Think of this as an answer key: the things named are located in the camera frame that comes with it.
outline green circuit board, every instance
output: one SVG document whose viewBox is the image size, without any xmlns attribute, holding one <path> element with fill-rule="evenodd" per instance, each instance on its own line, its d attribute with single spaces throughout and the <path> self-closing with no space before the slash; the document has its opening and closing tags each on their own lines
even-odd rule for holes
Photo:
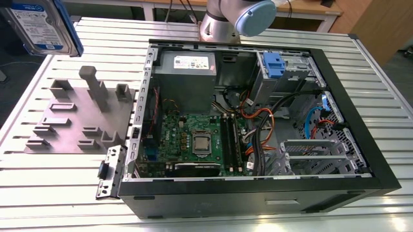
<svg viewBox="0 0 413 232">
<path fill-rule="evenodd" d="M 243 118 L 237 120 L 239 131 L 246 127 Z M 210 137 L 210 151 L 207 155 L 194 154 L 194 135 L 204 134 Z M 148 162 L 144 168 L 148 177 L 164 177 L 164 164 L 174 162 L 206 162 L 221 164 L 219 176 L 245 176 L 242 170 L 226 170 L 221 139 L 221 116 L 167 115 L 162 122 L 160 146 L 156 162 Z"/>
</svg>

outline floor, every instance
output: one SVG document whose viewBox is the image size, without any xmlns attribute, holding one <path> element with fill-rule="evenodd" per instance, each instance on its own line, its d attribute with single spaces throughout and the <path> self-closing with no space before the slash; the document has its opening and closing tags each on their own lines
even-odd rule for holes
<svg viewBox="0 0 413 232">
<path fill-rule="evenodd" d="M 397 52 L 384 66 L 384 71 L 413 107 L 413 57 L 406 58 L 402 52 Z"/>
<path fill-rule="evenodd" d="M 164 12 L 156 12 L 159 18 Z M 188 16 L 172 15 L 171 21 L 188 21 Z M 20 99 L 20 96 L 37 71 L 44 57 L 31 56 L 23 49 L 21 42 L 12 29 L 0 21 L 0 72 L 7 76 L 0 81 L 0 127 Z M 405 58 L 402 53 L 394 54 L 392 60 L 384 66 L 384 70 L 402 93 L 410 105 L 413 105 L 413 58 Z"/>
</svg>

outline hard drive label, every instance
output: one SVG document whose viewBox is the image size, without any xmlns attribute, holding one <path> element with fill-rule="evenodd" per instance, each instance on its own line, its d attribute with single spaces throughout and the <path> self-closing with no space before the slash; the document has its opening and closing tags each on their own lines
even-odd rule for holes
<svg viewBox="0 0 413 232">
<path fill-rule="evenodd" d="M 13 4 L 11 11 L 32 43 L 43 49 L 60 50 L 63 42 L 40 5 Z"/>
</svg>

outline motherboard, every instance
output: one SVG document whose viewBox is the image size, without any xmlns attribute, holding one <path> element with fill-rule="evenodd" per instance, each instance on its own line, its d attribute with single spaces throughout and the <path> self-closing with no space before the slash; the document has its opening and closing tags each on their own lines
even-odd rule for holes
<svg viewBox="0 0 413 232">
<path fill-rule="evenodd" d="M 246 121 L 235 116 L 164 115 L 160 145 L 146 148 L 146 162 L 138 169 L 144 177 L 160 178 L 176 174 L 199 176 L 249 175 L 239 142 Z"/>
</svg>

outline open computer tower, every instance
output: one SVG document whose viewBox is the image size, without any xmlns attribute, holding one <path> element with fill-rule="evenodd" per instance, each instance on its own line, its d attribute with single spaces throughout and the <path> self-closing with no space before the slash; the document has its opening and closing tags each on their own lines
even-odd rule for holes
<svg viewBox="0 0 413 232">
<path fill-rule="evenodd" d="M 318 49 L 150 41 L 130 131 L 96 198 L 140 218 L 327 212 L 400 188 Z"/>
</svg>

